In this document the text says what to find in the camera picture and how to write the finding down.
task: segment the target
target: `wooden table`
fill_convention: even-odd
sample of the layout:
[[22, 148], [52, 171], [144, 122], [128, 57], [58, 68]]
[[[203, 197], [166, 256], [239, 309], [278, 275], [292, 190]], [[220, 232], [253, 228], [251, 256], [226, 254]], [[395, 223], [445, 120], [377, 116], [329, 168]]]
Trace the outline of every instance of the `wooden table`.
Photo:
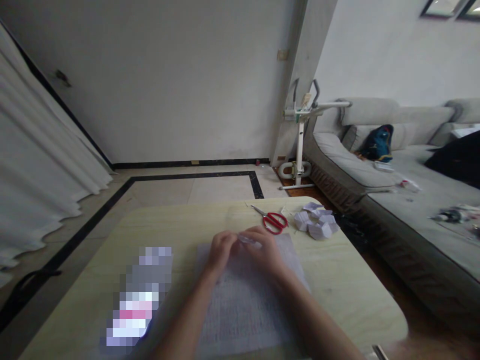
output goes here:
[[[194, 281], [196, 248], [214, 234], [235, 232], [261, 223], [250, 204], [264, 211], [280, 211], [290, 222], [289, 232], [315, 299], [352, 341], [366, 351], [371, 344], [390, 343], [407, 336], [406, 319], [397, 303], [355, 250], [337, 232], [315, 241], [297, 231], [293, 215], [311, 197], [289, 197], [216, 204], [145, 207], [127, 216], [60, 301], [20, 359], [102, 359], [99, 338], [105, 336], [120, 275], [135, 264], [141, 247], [172, 247], [172, 288], [162, 314], [171, 318]], [[291, 346], [278, 346], [236, 356], [282, 359], [296, 355]]]

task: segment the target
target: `scissors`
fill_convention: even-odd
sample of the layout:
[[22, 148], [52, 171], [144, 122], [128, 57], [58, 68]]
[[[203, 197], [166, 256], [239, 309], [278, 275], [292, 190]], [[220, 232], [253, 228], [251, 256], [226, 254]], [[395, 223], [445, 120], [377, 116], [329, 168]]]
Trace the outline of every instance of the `scissors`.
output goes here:
[[[266, 213], [256, 206], [251, 205], [251, 207], [263, 216], [263, 226], [265, 226], [265, 229], [267, 229], [267, 231], [273, 235], [281, 234], [282, 231], [289, 225], [289, 222], [282, 214], [276, 212]], [[269, 225], [267, 225], [267, 223], [272, 225], [274, 228], [277, 228], [278, 231], [275, 232]]]

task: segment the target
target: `hand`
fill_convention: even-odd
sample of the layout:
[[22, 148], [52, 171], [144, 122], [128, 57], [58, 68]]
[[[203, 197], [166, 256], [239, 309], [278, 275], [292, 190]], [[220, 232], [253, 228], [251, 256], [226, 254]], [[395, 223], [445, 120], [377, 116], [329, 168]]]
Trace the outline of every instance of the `hand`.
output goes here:
[[237, 234], [229, 230], [219, 232], [213, 237], [210, 254], [203, 270], [206, 276], [211, 276], [215, 282], [218, 280], [227, 265], [230, 252], [237, 250], [239, 245], [237, 240]]
[[242, 231], [240, 235], [261, 244], [261, 248], [257, 248], [249, 243], [241, 243], [255, 262], [270, 275], [279, 279], [288, 271], [288, 267], [280, 255], [274, 236], [265, 230], [265, 228], [262, 226], [254, 226]]

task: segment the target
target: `blue backpack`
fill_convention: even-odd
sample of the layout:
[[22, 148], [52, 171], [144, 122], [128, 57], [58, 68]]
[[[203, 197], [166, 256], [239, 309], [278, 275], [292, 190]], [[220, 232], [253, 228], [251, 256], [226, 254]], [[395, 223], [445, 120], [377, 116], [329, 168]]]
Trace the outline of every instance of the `blue backpack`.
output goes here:
[[394, 127], [392, 125], [382, 125], [373, 130], [365, 140], [362, 156], [369, 160], [388, 163], [392, 160], [392, 136]]

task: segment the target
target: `gray sofa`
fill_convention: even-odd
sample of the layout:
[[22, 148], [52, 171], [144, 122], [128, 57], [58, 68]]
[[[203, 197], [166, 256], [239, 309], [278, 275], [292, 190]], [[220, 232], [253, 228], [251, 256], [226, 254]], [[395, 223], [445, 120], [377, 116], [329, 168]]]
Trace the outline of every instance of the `gray sofa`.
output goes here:
[[[343, 213], [353, 215], [372, 246], [436, 314], [480, 339], [480, 241], [467, 226], [428, 217], [457, 204], [480, 205], [480, 190], [426, 166], [431, 149], [452, 140], [451, 131], [480, 123], [480, 99], [439, 107], [400, 107], [392, 99], [347, 98], [352, 106], [310, 119], [304, 155], [311, 179]], [[392, 167], [380, 172], [352, 152], [371, 130], [392, 124]], [[415, 181], [422, 191], [398, 186]]]

